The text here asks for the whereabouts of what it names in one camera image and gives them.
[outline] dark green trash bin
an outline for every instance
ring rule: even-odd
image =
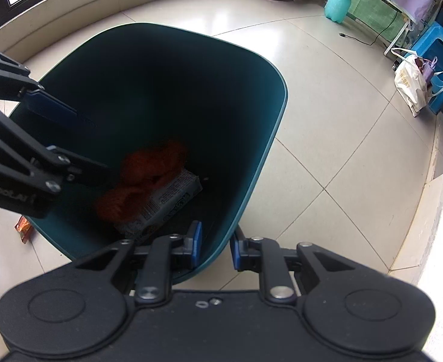
[[[202,264],[175,281],[208,266],[237,226],[280,123],[287,88],[277,69],[215,38],[137,23],[95,36],[41,83],[96,124],[79,135],[20,104],[11,118],[45,146],[103,162],[116,174],[127,153],[167,139],[186,145],[186,169],[208,184],[159,232],[184,233],[202,221]],[[107,188],[65,184],[51,213],[31,221],[69,258],[91,253],[120,238],[93,209]]]

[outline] teal plastic bottle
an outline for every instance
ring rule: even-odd
[[[325,16],[331,21],[342,23],[351,3],[352,0],[328,0],[325,5]]]

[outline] orange cloth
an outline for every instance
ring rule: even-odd
[[[97,200],[97,215],[113,223],[132,221],[151,194],[181,172],[185,160],[186,148],[171,140],[162,147],[129,154],[121,164],[119,185]]]

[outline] black cable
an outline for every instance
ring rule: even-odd
[[[339,33],[339,35],[340,35],[341,37],[344,37],[344,38],[351,38],[351,40],[356,40],[357,42],[363,43],[364,45],[372,46],[372,45],[375,43],[375,41],[377,41],[377,38],[379,38],[379,36],[380,36],[385,30],[387,30],[387,29],[391,26],[392,23],[394,23],[394,20],[396,20],[397,14],[398,14],[398,12],[396,12],[396,14],[394,15],[394,17],[392,18],[391,23],[389,23],[389,25],[388,25],[384,30],[382,30],[380,33],[378,33],[378,34],[377,34],[377,37],[375,37],[374,42],[372,42],[372,43],[370,43],[370,44],[369,44],[369,43],[365,43],[365,42],[363,42],[363,41],[361,41],[361,40],[358,40],[357,38],[351,37],[351,36],[349,36],[349,35],[347,35],[347,34],[344,34],[344,33]]]

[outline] blue stool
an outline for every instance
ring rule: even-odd
[[[420,57],[432,60],[435,56],[438,57],[438,63],[435,67],[436,72],[443,71],[443,28],[439,23],[434,23],[421,38],[411,48]],[[434,76],[431,80],[433,85],[433,93],[438,92],[443,87],[443,74]],[[443,92],[434,97],[430,103],[429,108],[437,114],[443,106]]]

